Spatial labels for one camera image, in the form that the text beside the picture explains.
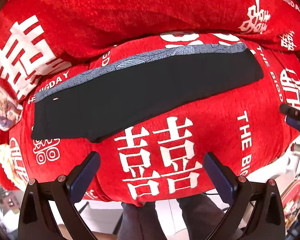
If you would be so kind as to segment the black pants with grey waistband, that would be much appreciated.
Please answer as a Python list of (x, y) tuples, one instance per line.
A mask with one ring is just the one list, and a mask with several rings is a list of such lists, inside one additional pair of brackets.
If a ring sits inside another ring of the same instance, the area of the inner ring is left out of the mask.
[(88, 70), (36, 94), (34, 140), (99, 142), (186, 103), (264, 76), (250, 49), (198, 44), (153, 50)]

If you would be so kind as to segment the red bedspread with white characters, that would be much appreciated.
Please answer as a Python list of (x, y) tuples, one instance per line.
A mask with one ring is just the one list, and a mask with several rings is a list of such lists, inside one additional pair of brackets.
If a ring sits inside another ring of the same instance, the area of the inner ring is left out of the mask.
[[(36, 94), (42, 90), (153, 50), (237, 43), (257, 59), (262, 79), (186, 103), (99, 142), (31, 137)], [(0, 182), (5, 188), (25, 190), (32, 178), (53, 180), (96, 151), (101, 166), (86, 199), (138, 205), (186, 197), (212, 189), (203, 170), (205, 153), (213, 152), (235, 174), (246, 176), (278, 158), (299, 135), (279, 107), (285, 103), (300, 110), (300, 51), (275, 51), (231, 34), (164, 33), (114, 45), (92, 60), (46, 75), (17, 102), (23, 107), (21, 120), (8, 131), (0, 129)]]

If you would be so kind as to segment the person's dark trouser legs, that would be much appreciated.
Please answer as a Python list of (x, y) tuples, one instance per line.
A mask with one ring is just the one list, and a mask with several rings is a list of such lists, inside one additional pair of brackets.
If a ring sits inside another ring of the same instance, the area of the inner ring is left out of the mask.
[(122, 203), (118, 239), (167, 239), (184, 221), (189, 239), (206, 239), (224, 217), (224, 212), (205, 194), (179, 198), (174, 204), (146, 202), (143, 206)]

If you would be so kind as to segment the red folded quilt white characters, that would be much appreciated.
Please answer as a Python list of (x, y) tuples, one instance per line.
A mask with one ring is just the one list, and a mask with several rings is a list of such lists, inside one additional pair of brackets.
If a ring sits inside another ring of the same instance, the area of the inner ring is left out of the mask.
[(172, 31), (221, 31), (300, 49), (297, 0), (0, 0), (0, 85), (23, 100), (44, 75), (128, 40)]

